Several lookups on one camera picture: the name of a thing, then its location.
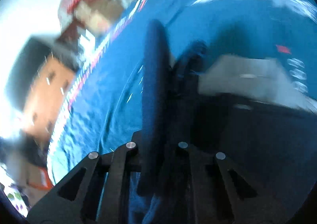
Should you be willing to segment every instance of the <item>cardboard box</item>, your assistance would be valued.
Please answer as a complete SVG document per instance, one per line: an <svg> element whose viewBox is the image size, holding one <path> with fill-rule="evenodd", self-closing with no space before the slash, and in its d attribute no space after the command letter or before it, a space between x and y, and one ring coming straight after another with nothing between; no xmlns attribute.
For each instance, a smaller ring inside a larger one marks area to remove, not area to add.
<svg viewBox="0 0 317 224"><path fill-rule="evenodd" d="M124 8L114 0L81 0L75 17L94 35L106 32L120 17Z"/></svg>
<svg viewBox="0 0 317 224"><path fill-rule="evenodd" d="M35 205L53 187L47 170L27 162L19 151L12 151L7 159L7 173L15 184L23 187L30 206Z"/></svg>
<svg viewBox="0 0 317 224"><path fill-rule="evenodd" d="M75 73L48 56L31 85L23 110L22 130L41 144L48 143Z"/></svg>

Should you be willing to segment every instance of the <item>blue table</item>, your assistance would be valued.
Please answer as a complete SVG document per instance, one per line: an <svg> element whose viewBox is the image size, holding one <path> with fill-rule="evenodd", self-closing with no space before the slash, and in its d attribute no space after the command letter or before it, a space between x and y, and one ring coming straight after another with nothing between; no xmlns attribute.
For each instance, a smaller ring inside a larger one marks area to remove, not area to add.
<svg viewBox="0 0 317 224"><path fill-rule="evenodd" d="M193 40L205 41L206 67L222 54L277 58L287 72L294 68L290 60L302 62L307 79L295 84L317 98L313 0L138 0L102 38L96 60L68 94L48 154L53 183L89 152L114 151L142 128L142 59L151 19L165 26L175 58Z"/></svg>

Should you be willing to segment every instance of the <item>blue cloth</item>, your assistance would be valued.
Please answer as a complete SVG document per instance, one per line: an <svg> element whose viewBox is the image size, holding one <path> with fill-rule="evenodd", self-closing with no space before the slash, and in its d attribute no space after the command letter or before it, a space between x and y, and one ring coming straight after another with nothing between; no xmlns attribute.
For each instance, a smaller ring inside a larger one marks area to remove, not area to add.
<svg viewBox="0 0 317 224"><path fill-rule="evenodd" d="M175 145L190 143L194 111L199 103L198 75L206 45L194 41L172 69L164 27L150 21L144 51L142 96L142 172L132 173L128 223L175 223L173 212L186 212L186 167L174 156ZM177 218L186 223L186 217Z"/></svg>
<svg viewBox="0 0 317 224"><path fill-rule="evenodd" d="M143 52L150 20L165 27L175 58L193 40L209 46L205 68L227 53L277 58L287 72L302 71L303 80L290 77L317 98L316 12L313 0L147 0L110 42L72 103L64 131L48 154L53 183L89 152L111 152L142 128Z"/></svg>

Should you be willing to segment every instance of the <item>black cloth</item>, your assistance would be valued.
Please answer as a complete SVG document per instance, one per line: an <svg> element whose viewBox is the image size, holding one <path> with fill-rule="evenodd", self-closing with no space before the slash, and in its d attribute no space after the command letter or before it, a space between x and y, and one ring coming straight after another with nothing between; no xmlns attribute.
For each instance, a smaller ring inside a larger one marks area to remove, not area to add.
<svg viewBox="0 0 317 224"><path fill-rule="evenodd" d="M291 218L317 180L317 117L230 94L199 96L206 47L193 42L168 67L168 42L149 25L144 59L142 172L132 173L129 223L189 223L188 161L178 142L222 151L277 198Z"/></svg>

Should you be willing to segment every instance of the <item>wooden furniture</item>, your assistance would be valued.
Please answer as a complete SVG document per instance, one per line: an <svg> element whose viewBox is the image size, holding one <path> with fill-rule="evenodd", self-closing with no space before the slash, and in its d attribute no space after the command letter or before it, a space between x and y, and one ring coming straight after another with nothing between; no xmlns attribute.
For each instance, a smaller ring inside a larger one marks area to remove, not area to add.
<svg viewBox="0 0 317 224"><path fill-rule="evenodd" d="M81 0L74 16L94 35L105 33L120 18L124 8L114 0Z"/></svg>
<svg viewBox="0 0 317 224"><path fill-rule="evenodd" d="M31 85L24 106L22 130L33 136L41 149L50 140L74 76L73 71L49 56Z"/></svg>

